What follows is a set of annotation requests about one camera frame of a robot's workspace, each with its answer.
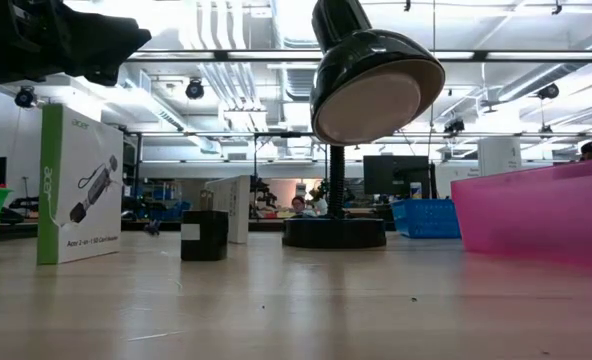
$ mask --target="ceiling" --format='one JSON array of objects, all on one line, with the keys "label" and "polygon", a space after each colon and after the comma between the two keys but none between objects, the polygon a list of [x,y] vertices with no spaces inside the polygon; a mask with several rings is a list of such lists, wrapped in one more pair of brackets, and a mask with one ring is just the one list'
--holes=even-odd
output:
[{"label": "ceiling", "polygon": [[[78,11],[134,17],[154,38],[144,49],[317,49],[310,26],[314,0],[256,1],[152,1],[65,0]],[[375,28],[403,33],[432,50],[592,50],[592,0],[561,0],[562,11],[553,15],[554,0],[363,0]],[[102,120],[121,123],[133,131],[175,131],[161,119],[161,111],[190,132],[308,131],[307,97],[315,63],[127,63],[117,89],[89,89],[101,99]],[[442,132],[446,122],[462,119],[466,132],[537,132],[543,122],[555,132],[592,131],[592,64],[586,66],[539,63],[446,63],[445,90],[434,106],[404,131],[429,134],[431,125]],[[190,79],[202,79],[205,95],[190,100],[185,89]],[[532,97],[551,83],[560,89],[554,100]],[[486,112],[486,102],[495,112]],[[464,140],[414,136],[417,151],[440,157]],[[407,140],[392,139],[393,152],[413,151]],[[525,155],[552,156],[567,149],[574,156],[583,138],[548,140],[534,153],[534,140],[523,139]],[[211,137],[201,141],[148,137],[146,146],[170,148],[212,146],[197,158],[218,156],[240,148],[246,139]],[[270,141],[266,156],[315,156],[311,140]],[[473,146],[471,139],[463,151]]]}]

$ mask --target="black desk lamp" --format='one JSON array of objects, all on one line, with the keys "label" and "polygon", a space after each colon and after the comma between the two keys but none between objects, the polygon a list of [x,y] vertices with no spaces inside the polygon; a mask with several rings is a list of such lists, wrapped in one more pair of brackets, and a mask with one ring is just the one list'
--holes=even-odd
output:
[{"label": "black desk lamp", "polygon": [[375,30],[358,0],[318,0],[312,26],[325,53],[310,97],[312,129],[331,146],[328,218],[286,220],[286,245],[385,245],[380,219],[344,219],[344,146],[369,143],[417,118],[436,100],[445,70],[408,37]]}]

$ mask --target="person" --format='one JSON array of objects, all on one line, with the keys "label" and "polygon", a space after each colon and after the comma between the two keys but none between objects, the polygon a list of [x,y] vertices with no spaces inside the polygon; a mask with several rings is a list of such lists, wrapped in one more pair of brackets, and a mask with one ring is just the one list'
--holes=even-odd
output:
[{"label": "person", "polygon": [[592,141],[586,143],[580,148],[581,158],[580,161],[592,159]]},{"label": "person", "polygon": [[311,209],[307,209],[305,206],[305,198],[302,196],[295,196],[292,199],[292,207],[294,208],[294,212],[296,215],[301,216],[316,216],[316,213]]},{"label": "person", "polygon": [[313,198],[312,205],[314,205],[314,209],[318,212],[318,215],[327,215],[327,200],[325,200],[323,192],[312,189],[309,195]]}]

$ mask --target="white label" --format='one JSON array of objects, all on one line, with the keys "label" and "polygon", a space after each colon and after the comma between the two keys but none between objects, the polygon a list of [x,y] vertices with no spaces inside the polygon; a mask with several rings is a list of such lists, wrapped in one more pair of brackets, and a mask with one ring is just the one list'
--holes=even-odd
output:
[{"label": "white label", "polygon": [[183,241],[199,241],[200,224],[182,224],[180,226],[180,239]]}]

